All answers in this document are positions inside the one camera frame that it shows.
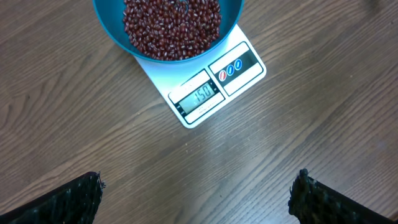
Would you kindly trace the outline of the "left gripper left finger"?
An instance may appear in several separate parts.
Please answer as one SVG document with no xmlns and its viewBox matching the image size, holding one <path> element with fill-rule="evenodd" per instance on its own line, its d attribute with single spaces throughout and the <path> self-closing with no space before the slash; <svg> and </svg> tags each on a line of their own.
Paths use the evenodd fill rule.
<svg viewBox="0 0 398 224">
<path fill-rule="evenodd" d="M 1 215 L 1 223 L 92 224 L 102 201 L 105 183 L 99 172 L 76 179 Z"/>
</svg>

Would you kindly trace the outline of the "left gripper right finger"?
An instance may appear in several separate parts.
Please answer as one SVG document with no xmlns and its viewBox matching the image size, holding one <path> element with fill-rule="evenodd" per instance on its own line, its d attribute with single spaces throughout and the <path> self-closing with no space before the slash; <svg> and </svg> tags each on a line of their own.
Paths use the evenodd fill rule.
<svg viewBox="0 0 398 224">
<path fill-rule="evenodd" d="M 311 178 L 301 169 L 289 190 L 289 214 L 301 224 L 395 224 Z"/>
</svg>

